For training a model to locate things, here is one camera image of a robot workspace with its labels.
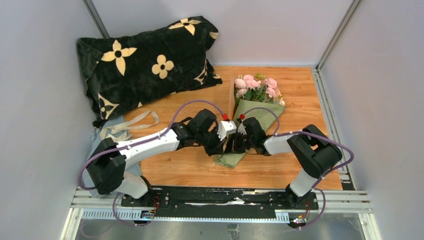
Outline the green and peach wrapping paper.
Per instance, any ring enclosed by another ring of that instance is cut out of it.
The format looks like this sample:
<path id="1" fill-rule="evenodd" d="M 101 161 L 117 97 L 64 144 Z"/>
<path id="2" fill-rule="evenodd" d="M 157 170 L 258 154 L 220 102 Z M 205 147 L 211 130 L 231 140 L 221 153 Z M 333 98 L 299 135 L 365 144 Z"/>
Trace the green and peach wrapping paper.
<path id="1" fill-rule="evenodd" d="M 259 78 L 262 79 L 262 83 L 264 83 L 264 80 L 270 77 L 266 77 L 263 74 L 256 74 L 253 75 L 255 78 L 259 80 Z M 238 75 L 235 79 L 242 79 L 243 75 Z M 286 106 L 280 106 L 278 104 L 274 103 L 267 103 L 265 102 L 257 102 L 257 101 L 249 101 L 241 98 L 236 98 L 235 96 L 235 86 L 234 82 L 235 79 L 231 82 L 231 88 L 230 88 L 230 116 L 232 117 L 232 120 L 237 126 L 240 124 L 240 122 L 244 121 L 247 118 L 255 117 L 262 129 L 267 134 L 267 130 L 274 124 L 277 124 L 276 129 L 274 130 L 274 133 L 276 133 L 280 127 L 280 120 L 279 117 L 284 112 Z M 214 159 L 214 163 L 217 165 L 221 165 L 223 167 L 227 168 L 235 168 L 238 163 L 244 158 L 246 155 L 259 155 L 256 154 L 256 151 L 254 149 L 250 149 L 247 153 L 224 153 L 221 155 L 218 155 Z"/>

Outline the pink fake flower stem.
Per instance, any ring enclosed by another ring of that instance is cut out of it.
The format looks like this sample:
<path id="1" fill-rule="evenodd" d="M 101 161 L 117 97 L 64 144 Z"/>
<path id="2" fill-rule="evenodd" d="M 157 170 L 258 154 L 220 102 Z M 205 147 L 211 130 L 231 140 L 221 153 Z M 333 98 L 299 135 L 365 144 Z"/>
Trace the pink fake flower stem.
<path id="1" fill-rule="evenodd" d="M 262 79 L 255 78 L 253 75 L 243 75 L 242 80 L 246 84 L 246 93 L 243 94 L 243 99 L 253 102 L 264 102 L 266 99 L 266 85 L 262 83 Z"/>
<path id="2" fill-rule="evenodd" d="M 286 103 L 279 91 L 278 82 L 273 78 L 266 78 L 263 82 L 265 85 L 265 102 L 285 106 Z"/>
<path id="3" fill-rule="evenodd" d="M 234 92 L 236 98 L 244 99 L 248 90 L 249 88 L 247 83 L 243 79 L 237 78 L 234 80 Z"/>

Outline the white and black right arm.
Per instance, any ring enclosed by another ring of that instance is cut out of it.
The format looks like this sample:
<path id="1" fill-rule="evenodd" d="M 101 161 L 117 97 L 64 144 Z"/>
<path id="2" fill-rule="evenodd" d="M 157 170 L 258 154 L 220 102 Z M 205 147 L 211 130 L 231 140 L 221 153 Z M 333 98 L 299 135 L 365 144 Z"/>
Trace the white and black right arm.
<path id="1" fill-rule="evenodd" d="M 342 159 L 342 151 L 315 125 L 309 124 L 299 131 L 282 134 L 266 134 L 255 117 L 242 121 L 226 144 L 226 154 L 243 154 L 255 150 L 261 156 L 293 153 L 301 170 L 285 188 L 286 204 L 298 209 L 306 196 L 336 163 Z"/>

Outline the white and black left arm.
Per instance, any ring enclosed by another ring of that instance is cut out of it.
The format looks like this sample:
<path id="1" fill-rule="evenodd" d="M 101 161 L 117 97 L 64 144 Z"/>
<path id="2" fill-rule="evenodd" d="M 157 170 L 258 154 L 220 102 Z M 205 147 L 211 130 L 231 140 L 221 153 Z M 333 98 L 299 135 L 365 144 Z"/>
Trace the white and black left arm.
<path id="1" fill-rule="evenodd" d="M 153 201 L 152 187 L 146 177 L 130 172 L 131 166 L 187 147 L 203 147 L 208 156 L 221 155 L 227 138 L 236 131 L 233 121 L 218 121 L 214 113 L 203 109 L 157 134 L 119 142 L 110 137 L 102 140 L 86 170 L 98 195 L 120 193 L 146 207 Z"/>

